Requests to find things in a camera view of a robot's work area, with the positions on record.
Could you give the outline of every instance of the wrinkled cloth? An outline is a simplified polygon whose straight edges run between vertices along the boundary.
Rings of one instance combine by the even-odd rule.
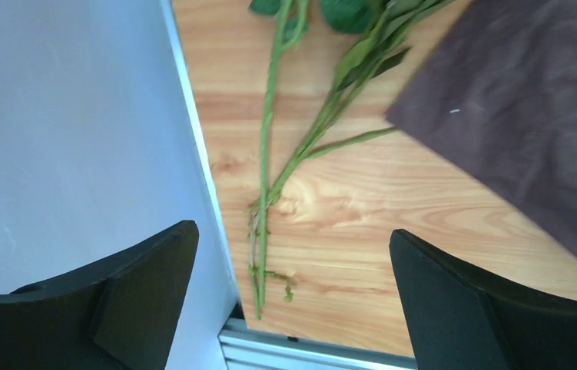
[[[577,257],[577,0],[475,0],[387,119]]]

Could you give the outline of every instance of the wooden surface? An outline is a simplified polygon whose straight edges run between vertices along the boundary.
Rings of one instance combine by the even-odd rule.
[[[258,196],[258,139],[274,22],[249,0],[175,0],[174,8],[248,325],[300,338],[412,355],[388,252],[405,228],[530,287],[577,299],[577,260],[473,179],[402,133],[305,163],[270,212],[268,268],[297,281],[292,303],[269,280],[262,321],[248,277],[248,215]],[[369,84],[325,139],[385,127],[383,113],[467,0],[421,22],[402,66]],[[272,127],[273,178],[325,98],[354,38],[312,12],[282,60]]]

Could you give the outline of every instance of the metal edge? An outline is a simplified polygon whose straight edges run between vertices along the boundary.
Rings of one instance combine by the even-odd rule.
[[[388,353],[360,348],[333,345],[317,341],[289,341],[283,335],[247,329],[240,319],[230,318],[218,335],[221,346],[245,348],[255,352],[300,358],[315,364],[333,365],[342,368],[414,370],[416,360]]]
[[[214,183],[214,178],[211,175],[211,168],[209,167],[207,146],[204,143],[202,127],[200,126],[200,118],[197,114],[195,98],[193,96],[191,81],[188,75],[188,67],[186,64],[186,60],[184,59],[184,53],[182,52],[179,28],[175,23],[175,13],[173,10],[172,0],[160,0],[159,3],[161,5],[162,12],[164,13],[164,21],[166,23],[166,28],[168,31],[168,39],[170,41],[170,47],[173,50],[173,57],[175,58],[177,74],[180,77],[182,93],[184,94],[184,102],[186,103],[186,108],[189,115],[189,121],[191,122],[191,129],[193,130],[195,145],[197,147],[197,153],[200,158],[202,172],[204,174],[204,182],[207,185],[209,200],[211,202],[211,207],[214,211],[214,221],[216,223],[216,228],[218,229],[218,239],[220,241],[221,249],[223,250],[224,259],[228,268],[231,283],[233,285],[234,291],[237,294],[238,301],[241,302],[241,292],[238,291],[238,284],[236,281],[236,275],[234,273],[234,266],[231,262],[231,254],[228,247],[227,237],[225,235],[223,217],[221,215],[221,207],[218,204],[216,186]]]

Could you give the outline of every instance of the light brown wooden board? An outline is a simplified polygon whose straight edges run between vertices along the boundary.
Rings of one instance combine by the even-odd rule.
[[[325,139],[385,127],[386,108],[468,2],[457,0],[421,22],[406,61],[369,84]],[[295,297],[285,303],[283,283],[269,280],[263,319],[255,320],[246,209],[258,196],[259,127],[275,24],[248,13],[248,0],[175,0],[174,9],[251,328],[412,355],[388,252],[397,228],[513,281],[577,299],[571,254],[491,191],[396,133],[305,163],[294,174],[270,212],[268,268],[294,275]],[[273,178],[354,42],[332,34],[316,10],[311,18],[302,44],[281,62]]]

